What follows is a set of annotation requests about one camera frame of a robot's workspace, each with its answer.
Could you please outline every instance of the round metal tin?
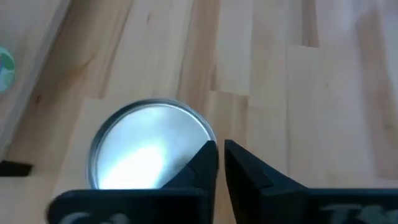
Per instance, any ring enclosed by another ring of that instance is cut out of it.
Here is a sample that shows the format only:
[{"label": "round metal tin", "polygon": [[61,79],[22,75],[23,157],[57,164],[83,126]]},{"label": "round metal tin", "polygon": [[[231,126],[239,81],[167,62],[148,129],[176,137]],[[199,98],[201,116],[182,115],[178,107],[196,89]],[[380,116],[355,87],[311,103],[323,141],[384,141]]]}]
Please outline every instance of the round metal tin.
[{"label": "round metal tin", "polygon": [[208,141],[205,119],[187,105],[142,100],[108,118],[91,144],[87,178],[94,189],[158,189]]}]

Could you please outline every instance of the colorful round object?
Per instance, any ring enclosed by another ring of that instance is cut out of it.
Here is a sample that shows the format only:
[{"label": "colorful round object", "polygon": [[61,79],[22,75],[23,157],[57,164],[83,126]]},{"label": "colorful round object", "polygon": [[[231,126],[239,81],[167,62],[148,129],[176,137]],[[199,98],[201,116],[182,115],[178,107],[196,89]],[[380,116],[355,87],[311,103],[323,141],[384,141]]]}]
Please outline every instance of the colorful round object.
[{"label": "colorful round object", "polygon": [[8,90],[15,79],[14,57],[5,49],[0,47],[0,93]]}]

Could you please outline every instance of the wooden floor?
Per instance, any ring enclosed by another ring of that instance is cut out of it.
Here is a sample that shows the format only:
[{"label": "wooden floor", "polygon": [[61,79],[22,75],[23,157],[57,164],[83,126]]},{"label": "wooden floor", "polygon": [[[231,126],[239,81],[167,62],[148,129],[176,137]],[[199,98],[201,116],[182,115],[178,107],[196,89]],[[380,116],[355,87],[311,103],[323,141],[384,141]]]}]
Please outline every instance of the wooden floor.
[{"label": "wooden floor", "polygon": [[[142,98],[196,109],[308,187],[398,187],[396,0],[74,0],[0,179],[1,223],[87,188],[101,123]],[[234,223],[224,170],[215,223]]]}]

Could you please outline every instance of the black plastic base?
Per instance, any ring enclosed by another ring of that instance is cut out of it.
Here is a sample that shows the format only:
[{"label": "black plastic base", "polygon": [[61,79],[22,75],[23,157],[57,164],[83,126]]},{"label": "black plastic base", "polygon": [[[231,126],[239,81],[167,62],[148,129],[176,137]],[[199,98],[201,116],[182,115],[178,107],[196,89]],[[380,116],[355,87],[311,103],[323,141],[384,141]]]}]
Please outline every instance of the black plastic base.
[{"label": "black plastic base", "polygon": [[20,163],[1,161],[0,162],[0,177],[26,177],[32,170],[32,165]]}]

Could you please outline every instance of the black clamp jaw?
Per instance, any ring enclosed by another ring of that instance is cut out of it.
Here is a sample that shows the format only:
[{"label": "black clamp jaw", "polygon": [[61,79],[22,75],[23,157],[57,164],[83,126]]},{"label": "black clamp jaw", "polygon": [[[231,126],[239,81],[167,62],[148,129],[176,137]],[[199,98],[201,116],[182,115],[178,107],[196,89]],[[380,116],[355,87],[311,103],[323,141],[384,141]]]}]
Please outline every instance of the black clamp jaw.
[{"label": "black clamp jaw", "polygon": [[[309,189],[231,140],[225,172],[237,224],[398,223],[398,190]],[[156,190],[74,190],[49,206],[50,224],[213,223],[218,170],[208,141],[170,182]]]}]

